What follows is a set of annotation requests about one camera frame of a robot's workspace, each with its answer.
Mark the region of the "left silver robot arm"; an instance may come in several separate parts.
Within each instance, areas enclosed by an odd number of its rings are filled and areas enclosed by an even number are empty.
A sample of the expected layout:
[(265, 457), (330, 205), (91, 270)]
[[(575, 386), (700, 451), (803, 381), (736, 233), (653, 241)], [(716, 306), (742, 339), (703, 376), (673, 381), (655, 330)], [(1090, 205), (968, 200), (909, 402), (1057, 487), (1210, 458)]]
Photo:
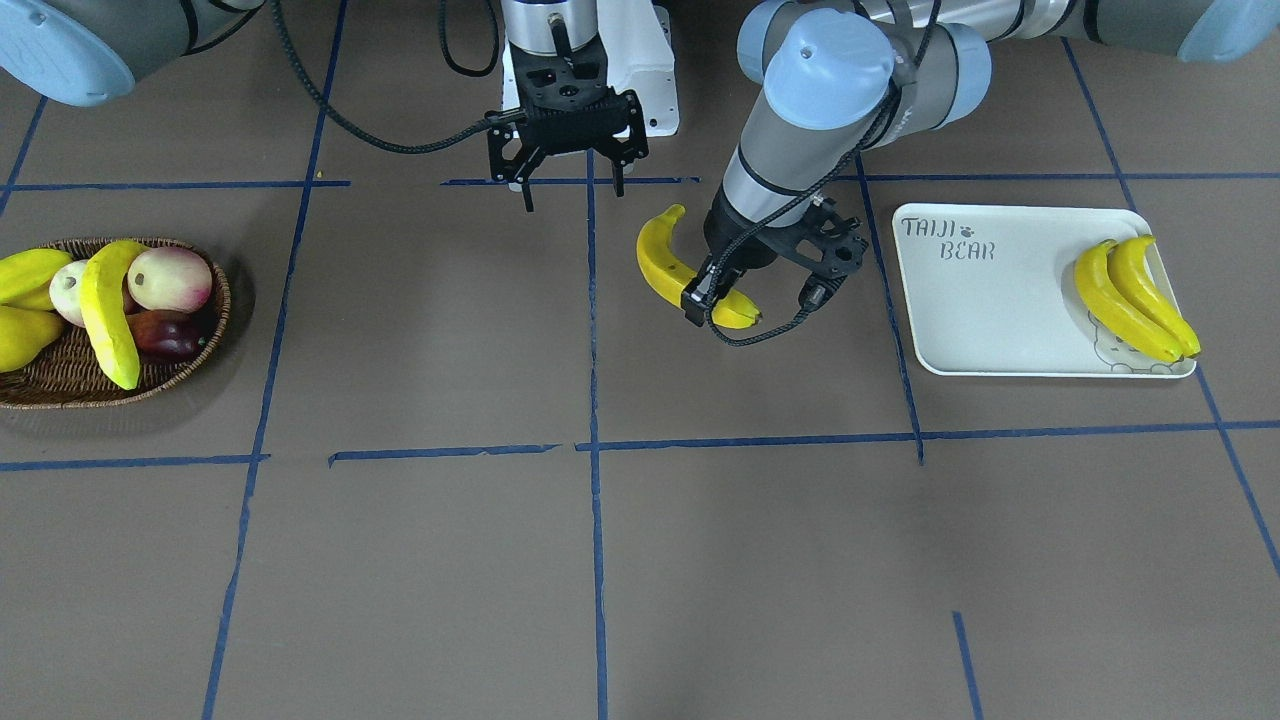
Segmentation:
[(783, 258), (806, 269), (805, 319), (861, 268), (858, 220), (820, 192), (860, 152), (940, 129), (977, 109), (989, 46), (1056, 36), (1225, 63), (1277, 28), (1275, 1), (765, 1), (739, 32), (760, 94), (704, 220), (708, 255), (675, 284), (696, 325), (760, 313), (736, 283)]

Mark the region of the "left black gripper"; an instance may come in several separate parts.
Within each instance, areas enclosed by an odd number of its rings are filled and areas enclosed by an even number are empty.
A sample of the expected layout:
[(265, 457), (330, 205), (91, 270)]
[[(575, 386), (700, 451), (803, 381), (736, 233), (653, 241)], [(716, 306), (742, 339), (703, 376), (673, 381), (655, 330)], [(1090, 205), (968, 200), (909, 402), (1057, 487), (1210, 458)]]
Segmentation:
[(778, 258), (809, 270), (797, 296), (800, 313), (815, 313), (831, 301), (847, 275), (861, 268), (868, 242), (858, 234), (859, 219), (840, 217), (831, 199), (809, 199), (796, 209), (796, 219), (763, 225), (735, 243), (755, 223), (718, 191), (703, 225), (709, 254), (681, 293), (685, 318), (698, 327), (745, 327), (746, 314), (730, 301), (733, 287), (746, 272)]

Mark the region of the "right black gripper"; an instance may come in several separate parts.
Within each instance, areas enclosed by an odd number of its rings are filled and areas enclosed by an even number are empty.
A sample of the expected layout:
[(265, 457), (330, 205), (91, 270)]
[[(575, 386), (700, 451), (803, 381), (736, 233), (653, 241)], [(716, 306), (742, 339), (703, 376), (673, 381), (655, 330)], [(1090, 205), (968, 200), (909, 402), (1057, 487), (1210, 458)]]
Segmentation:
[(614, 196), (623, 197), (626, 172), (649, 152), (646, 127), (637, 94), (609, 86), (603, 41), (591, 38), (568, 59), (508, 49), (518, 106), (486, 114), (490, 169), (507, 170), (534, 213), (530, 182), (545, 158), (593, 149), (611, 163)]

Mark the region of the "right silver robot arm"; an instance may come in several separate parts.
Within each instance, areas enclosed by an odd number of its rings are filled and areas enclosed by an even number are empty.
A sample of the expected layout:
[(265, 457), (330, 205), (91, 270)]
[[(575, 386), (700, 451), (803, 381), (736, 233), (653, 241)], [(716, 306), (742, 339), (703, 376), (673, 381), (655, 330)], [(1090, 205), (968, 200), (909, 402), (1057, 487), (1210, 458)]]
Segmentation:
[(516, 106), (489, 111), (461, 132), (430, 143), (396, 143), (340, 114), (294, 47), (279, 1), (5, 1), (3, 69), (45, 97), (96, 108), (131, 94), (170, 61), (224, 42), (269, 12), (291, 69), (317, 109), (343, 131), (387, 152), (425, 155), (483, 135), (492, 178), (516, 186), (527, 211), (532, 173), (548, 159), (594, 151), (612, 168), (614, 192), (625, 172), (648, 155), (640, 97), (608, 81), (611, 65), (593, 1), (488, 1), (493, 50), (483, 68), (447, 65), (484, 77), (509, 53)]

